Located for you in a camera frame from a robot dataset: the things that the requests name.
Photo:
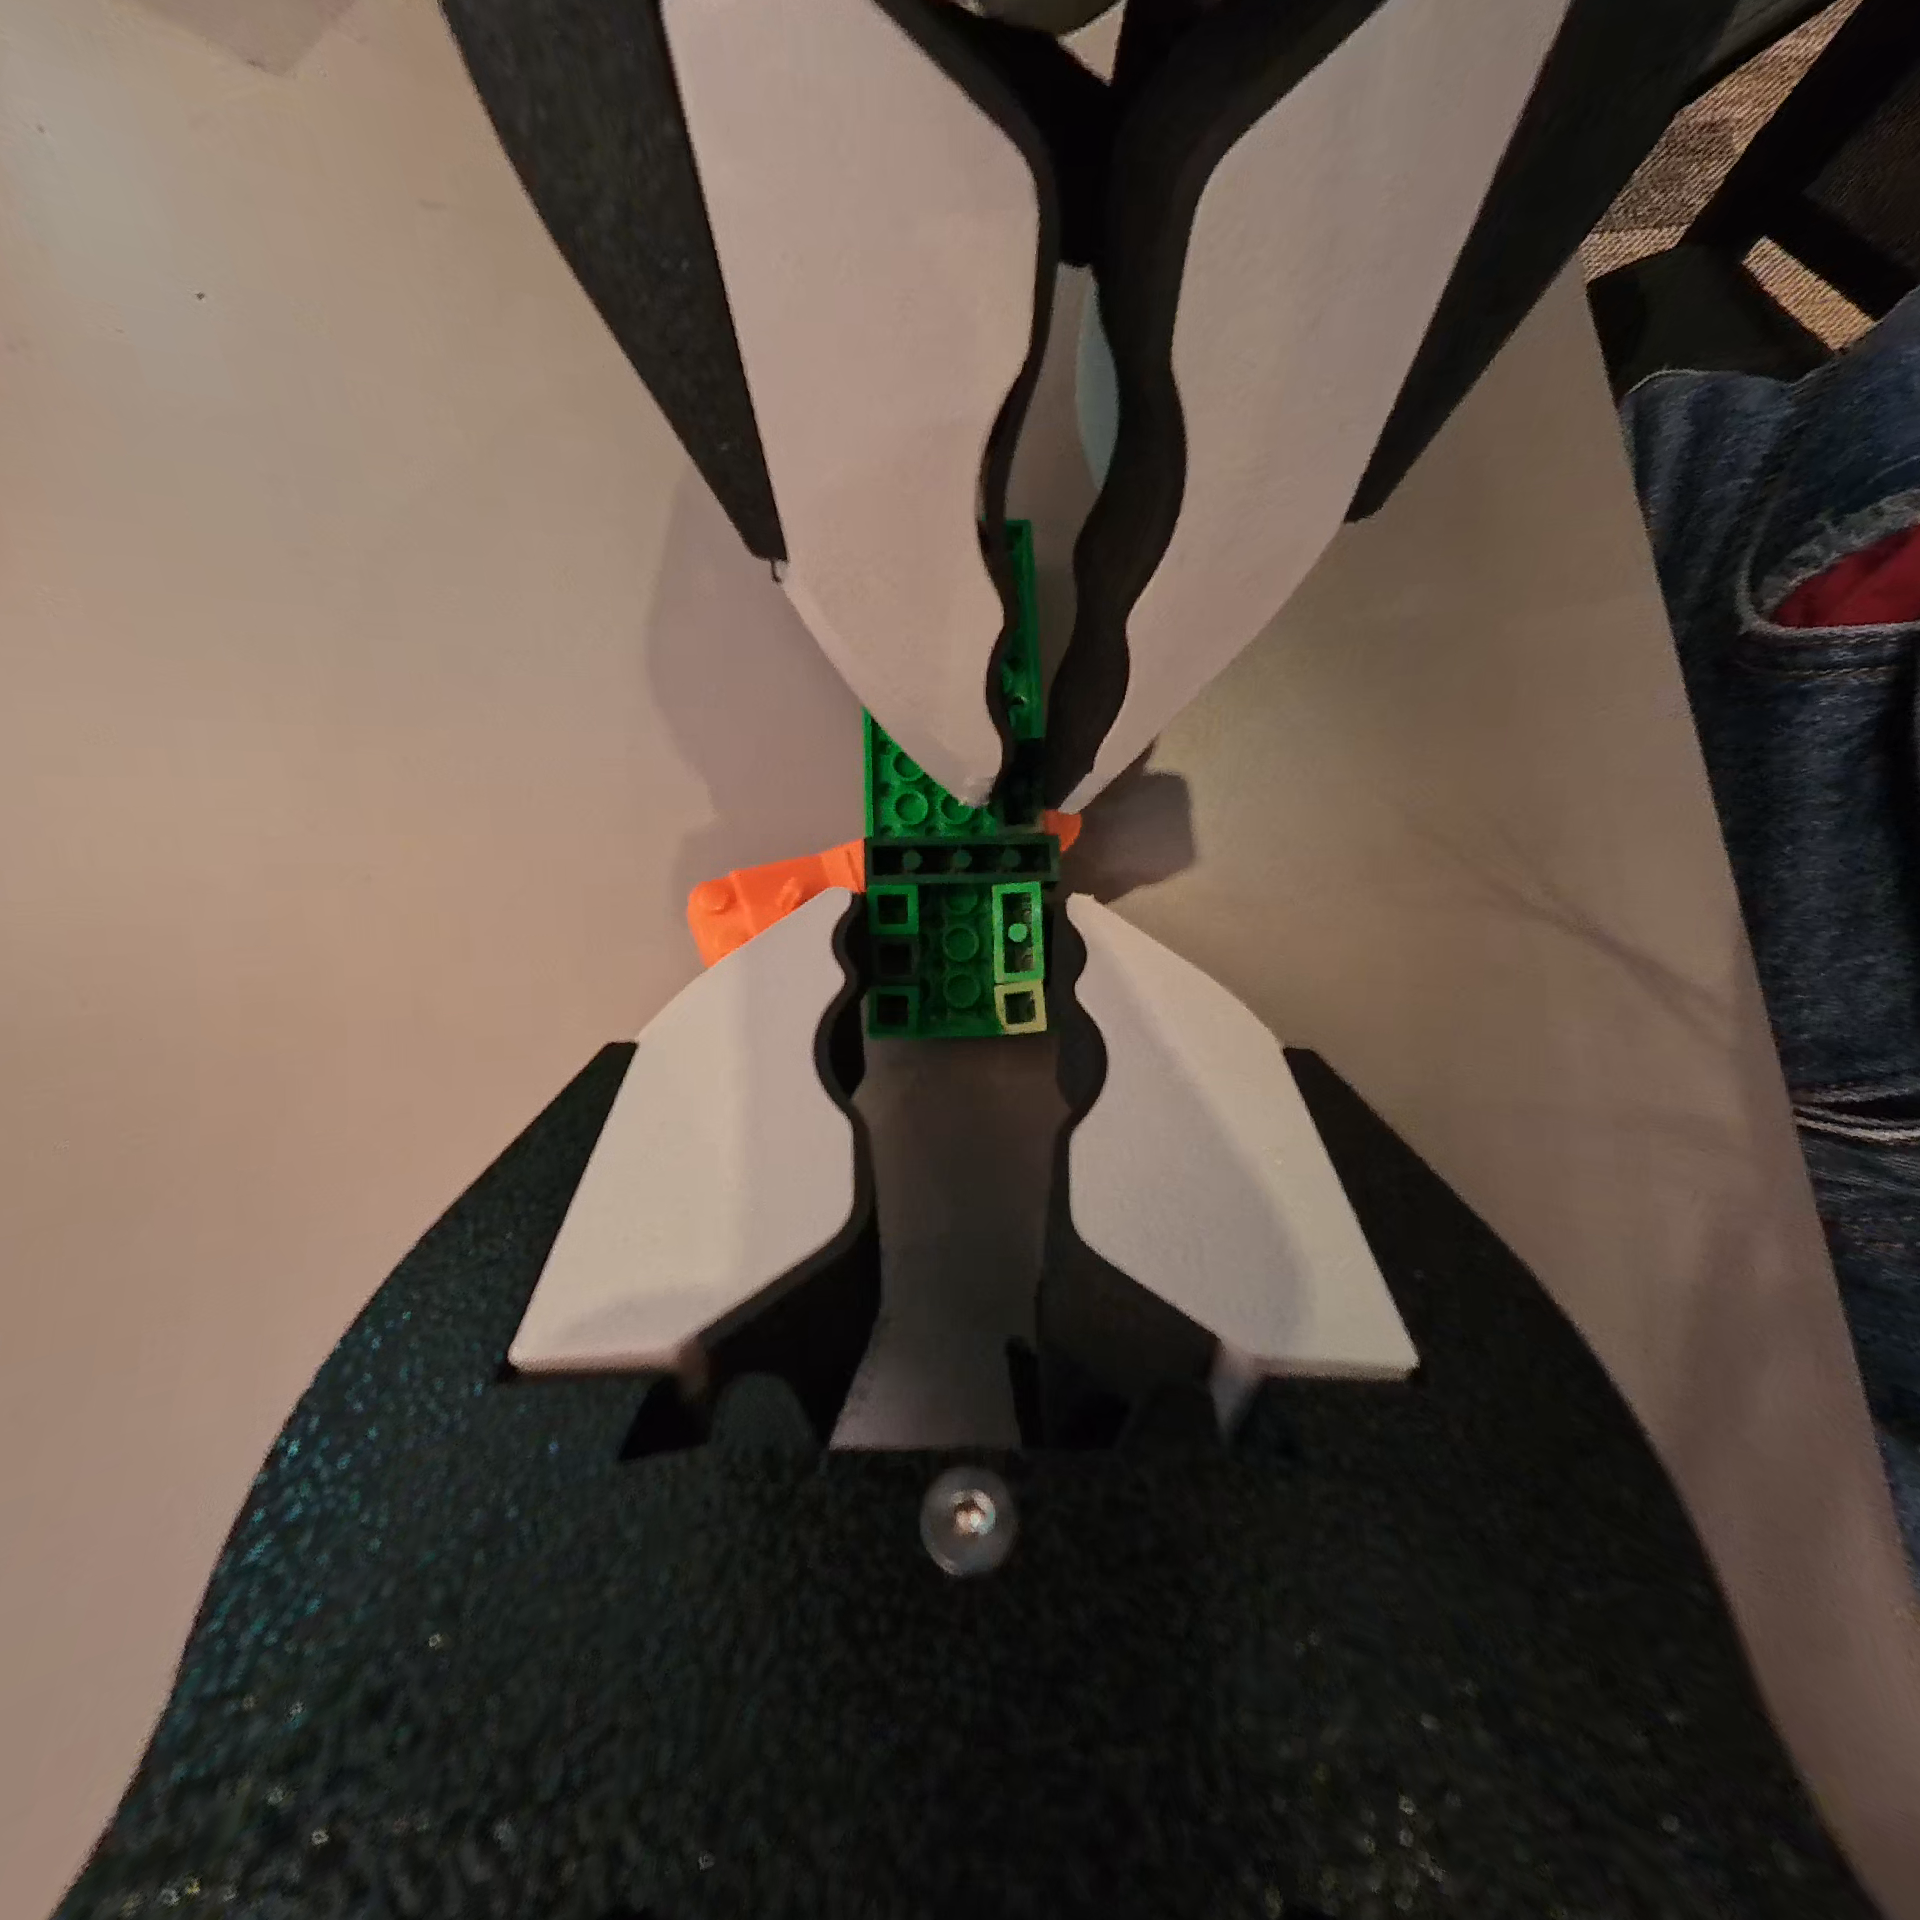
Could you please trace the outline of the person's blue jeans leg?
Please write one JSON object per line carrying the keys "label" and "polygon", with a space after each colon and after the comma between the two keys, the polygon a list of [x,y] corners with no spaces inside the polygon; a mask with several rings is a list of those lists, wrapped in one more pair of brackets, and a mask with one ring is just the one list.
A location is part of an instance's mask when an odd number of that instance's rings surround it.
{"label": "person's blue jeans leg", "polygon": [[1651,376],[1621,428],[1913,1561],[1918,292],[1796,380]]}

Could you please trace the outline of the long black brick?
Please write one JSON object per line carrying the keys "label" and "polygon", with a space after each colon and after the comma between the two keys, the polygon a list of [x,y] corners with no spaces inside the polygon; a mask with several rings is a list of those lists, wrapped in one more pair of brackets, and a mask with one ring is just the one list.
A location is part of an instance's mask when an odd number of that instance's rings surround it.
{"label": "long black brick", "polygon": [[869,836],[861,845],[865,884],[997,882],[1054,884],[1061,878],[1061,838],[1049,832],[1000,836]]}

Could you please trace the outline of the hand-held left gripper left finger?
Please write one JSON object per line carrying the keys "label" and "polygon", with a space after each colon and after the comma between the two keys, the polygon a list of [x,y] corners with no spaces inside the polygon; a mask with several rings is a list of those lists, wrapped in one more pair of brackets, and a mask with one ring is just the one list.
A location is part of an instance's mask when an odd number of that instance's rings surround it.
{"label": "hand-held left gripper left finger", "polygon": [[828,888],[637,1035],[509,1345],[525,1377],[846,1396],[879,1310],[865,904]]}

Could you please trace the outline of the black chair base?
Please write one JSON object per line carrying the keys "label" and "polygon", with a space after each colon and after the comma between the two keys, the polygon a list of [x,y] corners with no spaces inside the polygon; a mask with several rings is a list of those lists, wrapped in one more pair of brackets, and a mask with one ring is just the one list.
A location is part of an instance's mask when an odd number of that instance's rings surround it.
{"label": "black chair base", "polygon": [[1918,4],[1737,4],[1580,248],[1621,401],[1665,371],[1801,378],[1918,281]]}

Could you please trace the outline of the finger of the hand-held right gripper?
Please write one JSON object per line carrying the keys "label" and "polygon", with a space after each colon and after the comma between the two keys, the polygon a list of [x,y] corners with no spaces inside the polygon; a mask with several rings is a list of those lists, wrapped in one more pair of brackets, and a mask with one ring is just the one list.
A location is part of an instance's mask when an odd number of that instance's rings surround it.
{"label": "finger of the hand-held right gripper", "polygon": [[1567,4],[1213,4],[1131,90],[1095,258],[1115,440],[1046,802],[1086,809],[1280,612],[1384,432]]}
{"label": "finger of the hand-held right gripper", "polygon": [[1054,38],[969,4],[660,6],[775,572],[893,742],[1000,780],[1000,512],[1049,326]]}

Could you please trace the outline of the orange brick separator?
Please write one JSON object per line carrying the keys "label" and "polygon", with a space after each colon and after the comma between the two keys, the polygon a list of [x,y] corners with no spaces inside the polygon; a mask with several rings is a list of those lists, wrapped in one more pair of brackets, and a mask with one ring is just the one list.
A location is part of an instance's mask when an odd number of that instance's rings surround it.
{"label": "orange brick separator", "polygon": [[[1062,854],[1073,845],[1083,819],[1071,812],[1044,812],[1044,829],[1061,838]],[[859,897],[869,889],[861,845],[846,842],[814,854],[764,861],[703,880],[687,893],[687,931],[705,966],[713,966],[747,940],[760,936],[805,904],[830,889]]]}

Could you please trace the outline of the green building plate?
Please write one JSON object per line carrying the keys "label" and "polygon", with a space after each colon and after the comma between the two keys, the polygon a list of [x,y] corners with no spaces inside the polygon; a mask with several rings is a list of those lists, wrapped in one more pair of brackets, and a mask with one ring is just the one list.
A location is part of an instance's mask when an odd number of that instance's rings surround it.
{"label": "green building plate", "polygon": [[[1044,689],[1040,673],[1040,598],[1033,528],[1027,518],[1005,523],[1020,618],[999,665],[999,691],[1012,726],[1012,738],[1044,736]],[[884,835],[969,836],[1000,832],[995,798],[979,805],[959,801],[908,757],[869,714],[863,725],[865,757],[865,838]],[[1059,889],[1044,884],[1046,910]],[[992,974],[992,888],[931,884],[918,900],[918,981],[879,985],[872,979],[872,942],[869,926],[871,988],[918,988],[920,1034],[912,1041],[995,1041],[1005,1037],[995,1019]]]}

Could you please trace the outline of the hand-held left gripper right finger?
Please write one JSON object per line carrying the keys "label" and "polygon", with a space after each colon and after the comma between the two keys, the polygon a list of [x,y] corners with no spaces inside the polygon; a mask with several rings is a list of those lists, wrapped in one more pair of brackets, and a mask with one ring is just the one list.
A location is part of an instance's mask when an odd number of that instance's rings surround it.
{"label": "hand-held left gripper right finger", "polygon": [[1049,1436],[1117,1438],[1166,1405],[1232,1436],[1267,1380],[1412,1378],[1275,1035],[1089,897],[1061,904],[1049,952]]}

